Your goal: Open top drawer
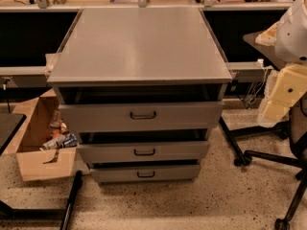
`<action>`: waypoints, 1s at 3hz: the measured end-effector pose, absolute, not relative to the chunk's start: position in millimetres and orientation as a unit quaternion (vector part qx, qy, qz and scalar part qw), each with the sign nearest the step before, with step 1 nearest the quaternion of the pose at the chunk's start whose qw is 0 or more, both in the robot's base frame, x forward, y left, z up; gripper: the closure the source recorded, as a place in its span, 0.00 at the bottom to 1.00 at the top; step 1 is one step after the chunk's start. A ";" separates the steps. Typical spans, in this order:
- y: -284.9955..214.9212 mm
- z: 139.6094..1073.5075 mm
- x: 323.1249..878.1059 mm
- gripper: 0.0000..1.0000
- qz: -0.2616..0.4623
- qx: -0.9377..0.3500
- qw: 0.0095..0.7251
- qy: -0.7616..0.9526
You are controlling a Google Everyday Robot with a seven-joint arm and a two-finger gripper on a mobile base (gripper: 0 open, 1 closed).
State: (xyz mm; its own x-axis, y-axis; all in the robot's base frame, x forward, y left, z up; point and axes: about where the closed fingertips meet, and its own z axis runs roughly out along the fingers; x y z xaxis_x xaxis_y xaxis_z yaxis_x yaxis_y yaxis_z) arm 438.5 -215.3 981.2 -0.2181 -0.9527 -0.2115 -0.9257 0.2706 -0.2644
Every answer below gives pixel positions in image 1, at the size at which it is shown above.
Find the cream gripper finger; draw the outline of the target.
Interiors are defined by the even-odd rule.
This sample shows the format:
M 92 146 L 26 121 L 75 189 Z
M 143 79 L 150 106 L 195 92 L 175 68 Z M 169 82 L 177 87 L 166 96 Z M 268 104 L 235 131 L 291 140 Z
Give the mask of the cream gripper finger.
M 272 70 L 261 102 L 261 122 L 279 123 L 307 92 L 307 66 L 288 63 L 282 70 Z

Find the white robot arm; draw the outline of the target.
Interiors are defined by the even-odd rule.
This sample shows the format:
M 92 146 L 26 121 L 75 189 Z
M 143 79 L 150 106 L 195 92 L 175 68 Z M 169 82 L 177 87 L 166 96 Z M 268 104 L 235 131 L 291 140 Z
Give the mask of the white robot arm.
M 295 0 L 278 21 L 274 51 L 286 65 L 278 72 L 271 71 L 267 78 L 257 117 L 261 127 L 280 122 L 307 92 L 306 0 Z

